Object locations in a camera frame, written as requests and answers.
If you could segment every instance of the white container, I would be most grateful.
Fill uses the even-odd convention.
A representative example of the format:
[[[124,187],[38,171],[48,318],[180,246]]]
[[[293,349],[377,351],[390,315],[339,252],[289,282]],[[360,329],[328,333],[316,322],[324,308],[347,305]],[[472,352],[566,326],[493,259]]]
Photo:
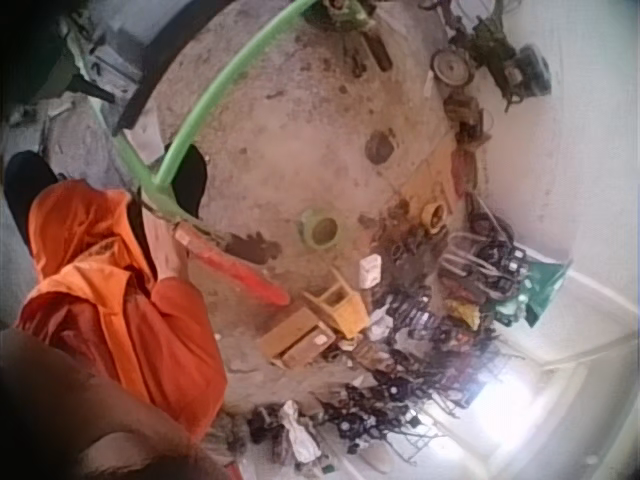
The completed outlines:
[[[360,288],[375,287],[382,277],[382,257],[377,253],[360,260]]]

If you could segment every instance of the orange raincoat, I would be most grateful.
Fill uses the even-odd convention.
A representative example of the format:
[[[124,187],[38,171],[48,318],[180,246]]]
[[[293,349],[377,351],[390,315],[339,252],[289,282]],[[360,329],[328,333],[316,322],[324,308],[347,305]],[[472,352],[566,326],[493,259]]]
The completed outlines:
[[[16,327],[119,382],[200,439],[226,376],[202,294],[153,279],[127,218],[129,195],[81,180],[45,189],[29,212],[39,284]]]

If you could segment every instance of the dirty floor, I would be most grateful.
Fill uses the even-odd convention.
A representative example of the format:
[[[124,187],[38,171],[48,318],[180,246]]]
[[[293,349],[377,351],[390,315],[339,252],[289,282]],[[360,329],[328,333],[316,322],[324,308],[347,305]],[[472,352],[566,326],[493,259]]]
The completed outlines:
[[[165,140],[224,64],[287,4],[239,0],[181,53],[153,96]],[[425,88],[429,58],[446,42],[444,29],[437,15],[414,4],[381,4],[379,17],[392,71],[380,72],[358,37],[320,32],[301,20],[243,75],[196,141],[209,171],[202,218],[221,230],[260,231],[277,241],[282,254],[265,273],[294,297],[328,286],[332,265],[356,285],[358,260],[368,253],[370,241],[370,232],[358,223],[360,215],[375,218],[400,195],[415,198],[416,205],[453,195],[441,97],[435,87]],[[354,55],[366,66],[359,78]],[[54,169],[98,187],[128,184],[91,115],[86,102],[77,100],[72,112],[55,120],[49,142]],[[392,152],[380,165],[365,152],[372,135],[383,138],[387,155]],[[301,242],[298,221],[309,208],[339,220],[337,247],[318,253]],[[11,227],[5,217],[3,231]],[[7,248],[4,259],[10,256]],[[275,312],[199,264],[191,265],[191,274],[220,336],[230,408],[304,401],[310,391],[359,375],[342,363],[317,362],[299,372],[270,365],[255,340]],[[28,274],[20,275],[26,275],[25,284],[32,282]],[[19,306],[20,295],[16,291],[7,300]]]

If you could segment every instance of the green metal railing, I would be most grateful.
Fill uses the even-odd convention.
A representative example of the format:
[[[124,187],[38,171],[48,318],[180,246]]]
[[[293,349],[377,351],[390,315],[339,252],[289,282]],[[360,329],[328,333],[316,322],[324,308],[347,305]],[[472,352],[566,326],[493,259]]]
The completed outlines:
[[[129,173],[139,182],[144,193],[153,202],[158,213],[168,220],[186,220],[203,231],[207,227],[197,218],[182,210],[173,197],[170,185],[176,175],[189,145],[204,125],[207,116],[220,103],[234,81],[282,32],[287,30],[309,6],[317,0],[295,0],[265,25],[227,64],[211,82],[183,121],[171,143],[160,168],[154,175],[129,143],[124,133],[115,138],[115,146]]]

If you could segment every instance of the bright light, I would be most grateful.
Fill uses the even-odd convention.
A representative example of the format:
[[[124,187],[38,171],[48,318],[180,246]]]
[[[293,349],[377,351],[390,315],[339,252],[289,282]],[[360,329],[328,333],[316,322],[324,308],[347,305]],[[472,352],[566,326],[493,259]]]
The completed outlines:
[[[513,443],[528,427],[532,395],[517,378],[505,376],[488,384],[473,409],[482,428],[497,442]]]
[[[452,460],[460,458],[464,453],[462,447],[449,437],[434,438],[429,442],[429,446],[444,458]]]

